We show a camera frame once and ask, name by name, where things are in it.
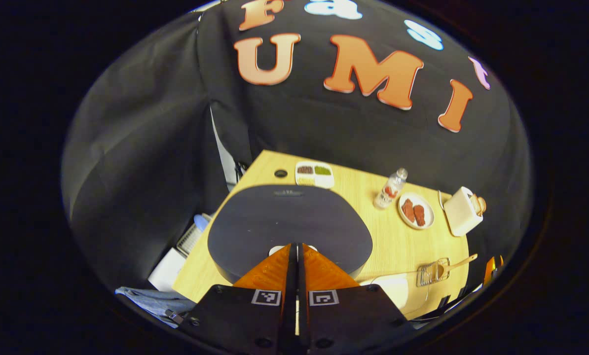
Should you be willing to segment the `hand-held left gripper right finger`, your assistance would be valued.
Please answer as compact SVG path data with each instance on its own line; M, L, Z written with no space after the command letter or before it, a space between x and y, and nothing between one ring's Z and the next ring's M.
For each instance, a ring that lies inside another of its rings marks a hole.
M378 284L360 285L311 246L297 244L298 337L306 355L375 355L413 335Z

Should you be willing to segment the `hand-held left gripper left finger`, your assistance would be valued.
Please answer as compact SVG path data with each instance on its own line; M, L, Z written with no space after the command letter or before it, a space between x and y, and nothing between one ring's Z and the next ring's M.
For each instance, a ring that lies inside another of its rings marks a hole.
M184 333L227 355L297 352L297 245L281 247L232 286L216 284L184 315Z

